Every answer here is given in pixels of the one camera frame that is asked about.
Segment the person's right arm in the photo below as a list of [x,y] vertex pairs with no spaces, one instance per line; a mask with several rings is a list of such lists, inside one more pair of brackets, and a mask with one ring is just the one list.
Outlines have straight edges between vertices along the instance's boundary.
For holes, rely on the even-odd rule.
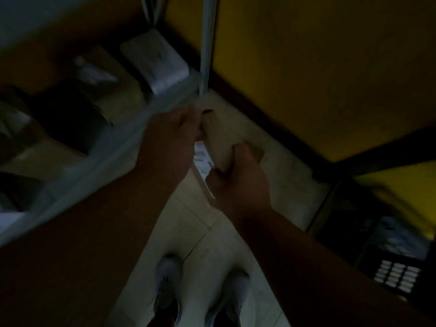
[[292,327],[434,326],[275,212],[268,181],[246,144],[235,145],[232,175],[206,182],[251,248]]

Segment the person's left hand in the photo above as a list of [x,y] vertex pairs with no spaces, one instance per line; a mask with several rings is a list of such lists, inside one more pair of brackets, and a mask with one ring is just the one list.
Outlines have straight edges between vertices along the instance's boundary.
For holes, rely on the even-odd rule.
[[197,106],[154,115],[149,122],[135,169],[173,191],[193,160],[201,111]]

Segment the shoe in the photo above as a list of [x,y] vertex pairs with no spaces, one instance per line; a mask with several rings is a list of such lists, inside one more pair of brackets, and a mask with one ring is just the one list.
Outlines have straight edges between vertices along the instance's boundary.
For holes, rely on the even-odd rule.
[[161,259],[156,267],[156,300],[153,311],[169,310],[174,317],[174,325],[180,322],[182,303],[180,283],[183,265],[179,257],[168,255]]
[[204,321],[205,327],[213,327],[215,319],[225,310],[227,317],[238,327],[241,326],[239,315],[250,290],[250,277],[241,269],[232,270],[225,278],[221,288],[221,297],[209,309]]

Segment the forearm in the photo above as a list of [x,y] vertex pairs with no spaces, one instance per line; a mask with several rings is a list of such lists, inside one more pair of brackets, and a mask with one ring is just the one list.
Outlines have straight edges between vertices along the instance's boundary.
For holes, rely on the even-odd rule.
[[134,170],[3,247],[5,325],[100,326],[171,192]]
[[272,210],[235,227],[294,327],[434,325]]

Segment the brown box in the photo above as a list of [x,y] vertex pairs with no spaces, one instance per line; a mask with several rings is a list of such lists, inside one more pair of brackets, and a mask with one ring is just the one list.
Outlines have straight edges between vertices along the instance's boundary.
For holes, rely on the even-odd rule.
[[2,97],[0,119],[5,125],[0,133],[2,172],[51,181],[84,156],[49,137],[16,94]]
[[146,105],[139,82],[101,46],[76,57],[68,68],[75,85],[112,125],[132,119]]
[[[229,135],[224,124],[213,110],[205,110],[201,121],[202,140],[195,143],[194,162],[192,171],[197,179],[204,196],[211,206],[217,208],[215,198],[208,189],[204,178],[207,175],[208,159],[210,158],[214,167],[224,176],[229,176],[234,160],[233,145],[240,143]],[[262,160],[264,151],[246,142],[258,163]]]

